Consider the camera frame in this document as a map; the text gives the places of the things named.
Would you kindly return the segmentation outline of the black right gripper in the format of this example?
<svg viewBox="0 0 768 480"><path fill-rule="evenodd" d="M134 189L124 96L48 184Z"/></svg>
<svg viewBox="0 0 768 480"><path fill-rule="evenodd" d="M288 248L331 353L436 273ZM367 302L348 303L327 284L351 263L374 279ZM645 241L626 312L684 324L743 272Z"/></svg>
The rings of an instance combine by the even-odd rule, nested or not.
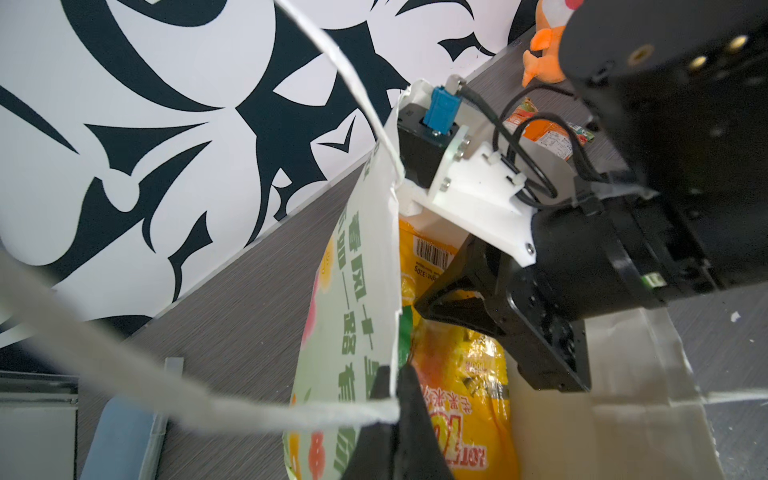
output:
<svg viewBox="0 0 768 480"><path fill-rule="evenodd" d="M414 307L426 320L500 338L495 319L509 329L503 344L531 387L588 391L586 320L666 304L671 228L656 200L612 198L539 212L533 265L517 267L511 255L470 235Z"/></svg>

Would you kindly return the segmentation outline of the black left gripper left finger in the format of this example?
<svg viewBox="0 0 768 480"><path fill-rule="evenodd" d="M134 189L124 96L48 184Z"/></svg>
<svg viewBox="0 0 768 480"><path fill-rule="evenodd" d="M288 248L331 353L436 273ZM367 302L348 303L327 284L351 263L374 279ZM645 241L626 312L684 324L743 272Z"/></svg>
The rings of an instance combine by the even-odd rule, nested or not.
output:
<svg viewBox="0 0 768 480"><path fill-rule="evenodd" d="M389 480L394 471L398 424L376 423L361 429L342 480Z"/></svg>

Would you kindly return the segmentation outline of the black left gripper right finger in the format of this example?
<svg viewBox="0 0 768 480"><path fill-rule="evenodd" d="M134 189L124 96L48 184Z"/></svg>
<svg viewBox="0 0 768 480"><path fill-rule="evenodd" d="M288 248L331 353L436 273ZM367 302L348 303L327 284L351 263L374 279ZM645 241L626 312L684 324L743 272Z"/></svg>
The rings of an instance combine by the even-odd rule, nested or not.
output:
<svg viewBox="0 0 768 480"><path fill-rule="evenodd" d="M400 419L394 440L393 479L452 479L427 410L414 367L398 373Z"/></svg>

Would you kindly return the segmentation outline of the yellow snack packet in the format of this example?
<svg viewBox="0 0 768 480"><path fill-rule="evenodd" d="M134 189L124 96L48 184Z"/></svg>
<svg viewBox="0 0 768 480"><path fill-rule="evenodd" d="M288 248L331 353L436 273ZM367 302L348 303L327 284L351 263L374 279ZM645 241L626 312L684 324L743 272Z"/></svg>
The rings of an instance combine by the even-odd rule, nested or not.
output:
<svg viewBox="0 0 768 480"><path fill-rule="evenodd" d="M470 329L426 321L414 307L456 251L400 221L399 361L416 370L438 448L454 477L517 479L503 349Z"/></svg>

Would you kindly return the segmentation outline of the white green paper bag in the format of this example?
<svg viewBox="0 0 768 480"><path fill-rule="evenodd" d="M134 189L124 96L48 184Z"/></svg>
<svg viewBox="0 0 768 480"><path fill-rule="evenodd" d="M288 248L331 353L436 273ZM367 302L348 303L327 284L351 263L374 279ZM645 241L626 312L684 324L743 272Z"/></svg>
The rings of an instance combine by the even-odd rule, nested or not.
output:
<svg viewBox="0 0 768 480"><path fill-rule="evenodd" d="M362 428L398 424L397 107L419 80L494 126L463 83L506 1L5 1L1 343L215 434L277 431L297 479L339 479ZM145 324L356 161L314 280L292 406L175 378L111 331ZM539 167L567 200L548 166ZM585 322L592 386L508 374L523 479L719 479L665 307Z"/></svg>

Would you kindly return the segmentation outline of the orange snack packet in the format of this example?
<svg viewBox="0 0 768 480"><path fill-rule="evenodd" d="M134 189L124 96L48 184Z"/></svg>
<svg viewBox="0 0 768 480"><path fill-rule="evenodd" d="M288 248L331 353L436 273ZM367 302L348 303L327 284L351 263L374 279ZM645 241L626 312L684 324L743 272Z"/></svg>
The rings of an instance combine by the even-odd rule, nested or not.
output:
<svg viewBox="0 0 768 480"><path fill-rule="evenodd" d="M533 101L529 97L526 97L505 119L505 126L510 132L514 132L524 120L532 118L538 112L539 110ZM590 130L571 122L566 122L566 124L574 132L581 146L585 146L595 139L595 135ZM523 137L545 148L565 161L569 161L572 157L573 149L568 135L560 125L555 124L550 120L537 120L531 122L526 127Z"/></svg>

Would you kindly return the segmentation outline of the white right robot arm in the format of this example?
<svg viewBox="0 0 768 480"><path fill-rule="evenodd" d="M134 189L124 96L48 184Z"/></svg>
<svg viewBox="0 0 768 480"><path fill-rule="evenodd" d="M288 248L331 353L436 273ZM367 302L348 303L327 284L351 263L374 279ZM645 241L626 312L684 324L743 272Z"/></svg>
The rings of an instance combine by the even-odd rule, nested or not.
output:
<svg viewBox="0 0 768 480"><path fill-rule="evenodd" d="M626 169L574 144L574 195L493 173L497 236L471 233L415 302L497 340L538 390L591 386L586 319L767 279L767 5L589 1L558 44Z"/></svg>

